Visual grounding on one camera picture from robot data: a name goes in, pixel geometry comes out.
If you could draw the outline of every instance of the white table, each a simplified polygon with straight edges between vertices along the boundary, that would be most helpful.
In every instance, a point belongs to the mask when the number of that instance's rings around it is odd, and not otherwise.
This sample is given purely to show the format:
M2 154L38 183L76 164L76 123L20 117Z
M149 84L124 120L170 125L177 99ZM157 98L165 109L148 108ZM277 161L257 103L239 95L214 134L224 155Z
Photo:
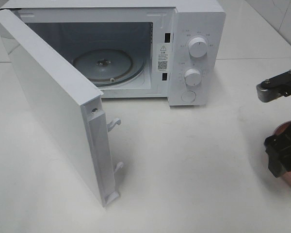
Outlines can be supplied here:
M291 232L291 188L267 170L263 141L291 119L291 97L255 86L291 59L219 60L209 103L104 100L121 197L106 210L32 116L0 64L0 232Z
M226 11L217 59L291 58L291 46L245 0L219 0ZM9 62L0 41L0 62Z

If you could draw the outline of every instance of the white microwave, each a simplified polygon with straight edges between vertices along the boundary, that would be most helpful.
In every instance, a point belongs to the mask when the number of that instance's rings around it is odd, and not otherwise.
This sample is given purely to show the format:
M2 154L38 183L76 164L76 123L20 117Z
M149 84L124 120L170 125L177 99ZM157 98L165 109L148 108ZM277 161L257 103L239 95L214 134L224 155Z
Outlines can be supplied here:
M0 36L34 112L100 203L118 197L101 98L207 100L216 0L10 0Z

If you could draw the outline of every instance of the open microwave door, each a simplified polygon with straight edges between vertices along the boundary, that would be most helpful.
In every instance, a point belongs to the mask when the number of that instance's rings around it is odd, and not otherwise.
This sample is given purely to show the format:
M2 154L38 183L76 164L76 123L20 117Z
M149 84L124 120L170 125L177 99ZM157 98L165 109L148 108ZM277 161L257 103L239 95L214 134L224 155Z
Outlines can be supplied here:
M0 36L34 113L100 203L117 198L102 92L10 10Z

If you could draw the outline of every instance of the control knob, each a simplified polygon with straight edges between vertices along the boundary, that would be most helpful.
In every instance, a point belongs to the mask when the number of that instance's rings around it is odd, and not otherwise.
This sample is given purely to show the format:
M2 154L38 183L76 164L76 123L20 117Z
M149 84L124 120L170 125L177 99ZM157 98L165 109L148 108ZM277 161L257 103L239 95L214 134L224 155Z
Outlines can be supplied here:
M189 52L192 57L202 57L207 53L208 41L202 37L195 37L189 42Z
M189 69L184 73L184 80L188 86L199 85L202 81L201 72L198 69Z

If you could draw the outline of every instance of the qr code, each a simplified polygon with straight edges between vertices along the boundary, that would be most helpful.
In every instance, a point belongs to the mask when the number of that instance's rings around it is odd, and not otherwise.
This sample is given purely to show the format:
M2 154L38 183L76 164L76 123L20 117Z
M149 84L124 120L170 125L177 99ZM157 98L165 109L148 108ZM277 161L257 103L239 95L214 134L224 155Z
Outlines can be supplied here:
M159 62L158 69L167 69L167 61Z

